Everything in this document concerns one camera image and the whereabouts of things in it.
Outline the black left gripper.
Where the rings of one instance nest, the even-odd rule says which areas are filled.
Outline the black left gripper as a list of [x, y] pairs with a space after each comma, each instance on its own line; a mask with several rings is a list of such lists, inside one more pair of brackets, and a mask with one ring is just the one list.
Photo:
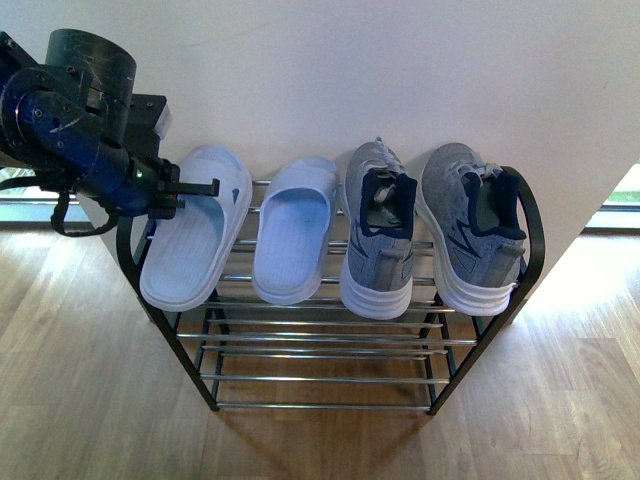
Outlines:
[[[217, 197], [220, 182], [213, 178], [208, 184], [179, 182], [180, 168], [166, 159], [145, 157], [145, 165], [151, 168], [155, 190], [148, 209], [148, 216], [154, 220], [173, 219], [180, 207], [178, 194]], [[175, 191], [167, 190], [175, 184]]]

